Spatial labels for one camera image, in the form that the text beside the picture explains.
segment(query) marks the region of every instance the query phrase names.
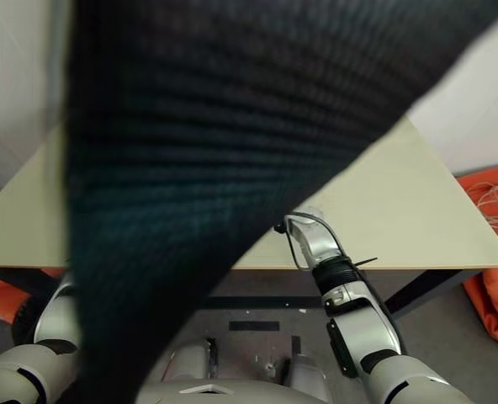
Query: black cloth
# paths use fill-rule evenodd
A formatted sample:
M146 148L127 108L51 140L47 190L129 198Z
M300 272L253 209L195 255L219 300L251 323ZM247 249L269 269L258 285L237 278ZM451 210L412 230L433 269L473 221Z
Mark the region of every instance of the black cloth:
M497 16L498 0L75 1L66 181L87 401L132 402L231 265Z

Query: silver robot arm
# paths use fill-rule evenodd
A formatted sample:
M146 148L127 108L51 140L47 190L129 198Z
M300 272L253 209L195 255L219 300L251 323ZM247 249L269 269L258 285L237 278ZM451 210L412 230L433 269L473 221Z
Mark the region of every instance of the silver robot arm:
M277 228L293 238L322 294L327 331L342 373L359 378L374 404L472 404L419 359L406 355L391 316L344 253L333 230L314 212L293 212ZM294 255L298 267L301 267Z
M0 403L51 404L77 376L81 335L66 276L44 309L34 343L0 354Z

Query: table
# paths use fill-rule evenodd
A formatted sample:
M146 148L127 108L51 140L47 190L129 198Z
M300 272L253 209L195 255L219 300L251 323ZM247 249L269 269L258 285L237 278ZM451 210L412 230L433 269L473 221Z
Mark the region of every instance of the table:
M66 265L62 146L56 130L0 193L0 267ZM354 262L378 257L364 269L426 270L386 301L397 316L484 268L498 268L498 236L407 118L303 206L324 213ZM293 268L284 236L273 231L234 267ZM237 299L210 306L266 305ZM316 302L314 296L287 300L293 308L296 301ZM269 300L271 306L285 301Z

